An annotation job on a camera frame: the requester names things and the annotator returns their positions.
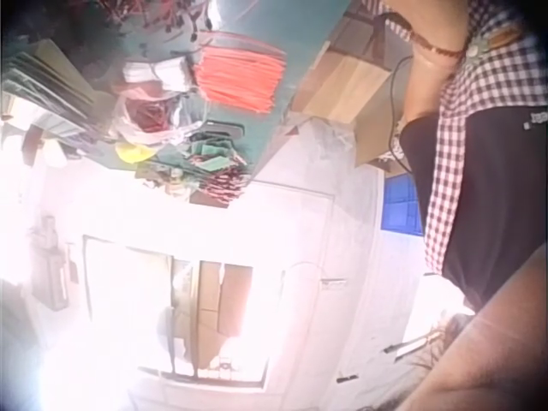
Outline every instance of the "checkered shirt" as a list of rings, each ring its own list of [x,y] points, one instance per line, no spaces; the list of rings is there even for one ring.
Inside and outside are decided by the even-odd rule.
[[[470,35],[487,39],[518,18],[489,0],[470,0]],[[387,11],[380,4],[379,13]],[[401,37],[409,33],[389,23]],[[442,272],[444,256],[461,193],[465,158],[466,119],[482,110],[507,106],[547,106],[544,57],[532,34],[475,61],[463,61],[441,98],[432,195],[426,216],[426,263]]]

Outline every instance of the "white wall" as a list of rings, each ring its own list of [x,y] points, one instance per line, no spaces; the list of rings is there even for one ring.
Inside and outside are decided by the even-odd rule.
[[[403,341],[424,262],[422,238],[380,231],[372,252],[364,292],[352,332],[337,371],[359,378],[331,384],[322,401],[325,410],[356,410],[376,406],[408,387],[424,373],[409,361],[395,363],[396,353],[384,348]]]
[[[95,235],[182,258],[286,271],[287,324],[276,334],[264,391],[140,376],[132,392],[141,411],[343,411],[380,397],[391,360],[378,352],[405,331],[423,272],[421,241],[379,230],[382,173],[355,169],[352,145],[338,137],[321,122],[302,128],[228,210],[186,205],[87,161],[48,170],[42,206],[57,216],[62,241]],[[347,284],[321,289],[321,278]],[[360,378],[334,383],[352,373]]]

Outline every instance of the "table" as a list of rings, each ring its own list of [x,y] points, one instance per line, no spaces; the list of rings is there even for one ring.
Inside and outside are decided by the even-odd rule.
[[[258,163],[301,79],[348,4],[349,0],[259,0],[242,15],[242,11],[249,7],[250,0],[211,0],[209,15],[214,30],[243,34],[287,53],[287,68],[277,89],[276,106],[272,113],[255,115],[220,104],[214,104],[210,111],[212,120],[237,122],[245,127],[245,136],[235,143],[251,168]],[[169,58],[171,51],[189,51],[195,47],[190,44],[190,33],[165,42],[174,33],[161,32],[153,36],[130,33],[124,40],[124,51],[128,56],[138,56],[140,45],[146,43],[149,50],[147,57],[159,60]],[[98,143],[98,148],[102,155],[93,160],[112,169],[134,170],[134,165],[118,158],[113,146]],[[182,161],[182,156],[169,146],[158,154],[158,159],[177,165]]]

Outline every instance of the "black shirt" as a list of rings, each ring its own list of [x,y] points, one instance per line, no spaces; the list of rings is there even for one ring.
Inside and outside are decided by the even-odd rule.
[[[536,107],[503,107],[467,119],[461,195],[443,276],[480,310],[546,242],[546,125]],[[437,116],[408,124],[400,142],[413,171],[423,227],[432,192]]]

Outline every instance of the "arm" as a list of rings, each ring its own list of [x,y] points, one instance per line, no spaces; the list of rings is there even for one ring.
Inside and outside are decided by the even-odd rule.
[[[385,0],[402,15],[431,45],[461,51],[468,36],[467,0]],[[458,60],[444,57],[414,45],[414,60],[403,106],[403,119],[416,118],[438,111],[445,82],[454,73]]]
[[[547,366],[544,245],[477,314],[399,411],[515,409],[518,395],[535,386]],[[515,392],[504,388],[508,385]]]

